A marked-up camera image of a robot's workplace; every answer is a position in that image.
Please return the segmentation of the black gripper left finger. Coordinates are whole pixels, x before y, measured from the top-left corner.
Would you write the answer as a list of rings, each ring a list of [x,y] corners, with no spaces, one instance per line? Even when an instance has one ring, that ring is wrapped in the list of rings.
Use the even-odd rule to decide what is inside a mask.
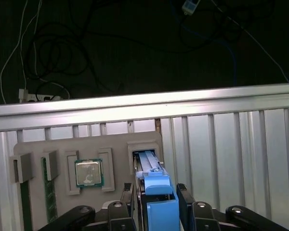
[[[41,231],[135,231],[134,185],[125,183],[121,199],[108,201],[95,211],[79,205],[51,221]]]

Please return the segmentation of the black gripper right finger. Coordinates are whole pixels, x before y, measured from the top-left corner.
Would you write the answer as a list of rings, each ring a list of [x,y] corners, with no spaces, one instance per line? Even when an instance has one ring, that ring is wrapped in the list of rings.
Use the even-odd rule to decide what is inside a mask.
[[[176,185],[179,215],[185,231],[287,231],[283,226],[240,205],[221,212],[196,201],[183,183]]]

